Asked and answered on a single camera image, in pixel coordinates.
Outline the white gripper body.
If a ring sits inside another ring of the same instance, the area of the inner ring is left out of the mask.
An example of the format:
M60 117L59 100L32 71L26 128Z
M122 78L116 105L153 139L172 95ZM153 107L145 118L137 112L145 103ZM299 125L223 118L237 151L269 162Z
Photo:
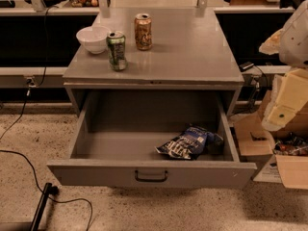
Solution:
M262 126L268 131L284 128L308 102L308 71L292 68L275 76Z

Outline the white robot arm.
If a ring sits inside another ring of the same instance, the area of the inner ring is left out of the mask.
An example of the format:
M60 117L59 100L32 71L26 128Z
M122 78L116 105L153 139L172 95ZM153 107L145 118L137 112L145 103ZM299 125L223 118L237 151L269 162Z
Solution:
M302 2L283 28L272 34L259 51L277 53L291 69L274 81L262 126L268 131L284 128L308 102L308 0Z

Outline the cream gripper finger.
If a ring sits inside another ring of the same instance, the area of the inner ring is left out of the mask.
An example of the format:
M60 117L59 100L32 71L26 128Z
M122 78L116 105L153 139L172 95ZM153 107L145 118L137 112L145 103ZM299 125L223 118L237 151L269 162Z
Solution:
M278 54L280 52L280 41L283 30L279 29L267 38L259 47L259 52L266 55Z

